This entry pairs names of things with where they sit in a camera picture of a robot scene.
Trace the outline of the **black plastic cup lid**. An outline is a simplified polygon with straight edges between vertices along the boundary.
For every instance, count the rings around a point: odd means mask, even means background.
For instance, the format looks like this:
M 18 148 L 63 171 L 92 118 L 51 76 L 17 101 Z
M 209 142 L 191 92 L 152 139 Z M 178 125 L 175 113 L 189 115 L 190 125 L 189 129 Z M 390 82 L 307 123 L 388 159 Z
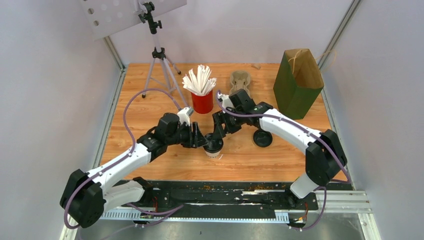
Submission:
M 209 151 L 221 151 L 224 146 L 224 141 L 222 138 L 213 138 L 212 133 L 206 134 L 206 139 L 208 140 L 208 144 L 203 146 L 203 149 Z

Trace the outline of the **green paper bag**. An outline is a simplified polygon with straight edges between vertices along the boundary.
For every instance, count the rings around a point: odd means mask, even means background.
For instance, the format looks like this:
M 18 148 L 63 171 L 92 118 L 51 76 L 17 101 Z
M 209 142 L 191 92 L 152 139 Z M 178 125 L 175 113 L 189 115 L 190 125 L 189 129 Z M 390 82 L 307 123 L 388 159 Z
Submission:
M 303 119 L 324 88 L 321 71 L 308 48 L 285 50 L 273 85 L 278 110 Z

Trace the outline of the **white paper cup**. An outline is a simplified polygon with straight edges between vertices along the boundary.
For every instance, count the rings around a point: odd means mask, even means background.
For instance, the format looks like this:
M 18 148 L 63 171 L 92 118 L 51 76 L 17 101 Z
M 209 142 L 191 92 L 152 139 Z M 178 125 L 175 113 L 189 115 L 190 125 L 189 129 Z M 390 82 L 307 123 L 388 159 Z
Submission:
M 220 150 L 212 150 L 212 151 L 210 151 L 210 150 L 205 149 L 204 151 L 205 151 L 205 154 L 209 158 L 216 158 L 216 157 L 218 157 L 221 154 L 221 151 Z

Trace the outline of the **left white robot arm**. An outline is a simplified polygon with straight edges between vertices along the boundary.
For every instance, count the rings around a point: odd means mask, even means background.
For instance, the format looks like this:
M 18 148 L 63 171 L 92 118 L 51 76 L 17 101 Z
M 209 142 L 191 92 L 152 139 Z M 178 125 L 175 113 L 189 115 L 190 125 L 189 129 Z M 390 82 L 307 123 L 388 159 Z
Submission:
M 88 172 L 77 169 L 70 174 L 59 201 L 65 211 L 65 225 L 69 229 L 88 228 L 115 207 L 133 202 L 149 206 L 153 193 L 143 178 L 137 177 L 123 185 L 117 183 L 163 155 L 168 146 L 196 149 L 207 144 L 197 122 L 187 123 L 175 113 L 165 113 L 156 126 L 113 160 Z

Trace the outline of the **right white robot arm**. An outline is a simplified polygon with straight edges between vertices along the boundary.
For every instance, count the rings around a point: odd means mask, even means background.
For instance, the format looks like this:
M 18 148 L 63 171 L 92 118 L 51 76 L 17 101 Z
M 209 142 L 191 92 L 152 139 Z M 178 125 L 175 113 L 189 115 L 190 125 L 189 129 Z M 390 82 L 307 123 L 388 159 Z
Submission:
M 319 131 L 304 126 L 266 102 L 255 103 L 243 89 L 230 95 L 217 91 L 215 98 L 221 110 L 212 116 L 214 129 L 207 136 L 206 151 L 220 151 L 226 135 L 238 132 L 246 124 L 280 137 L 304 154 L 305 172 L 285 195 L 290 208 L 301 207 L 310 192 L 325 187 L 339 172 L 351 181 L 346 170 L 347 157 L 333 130 Z

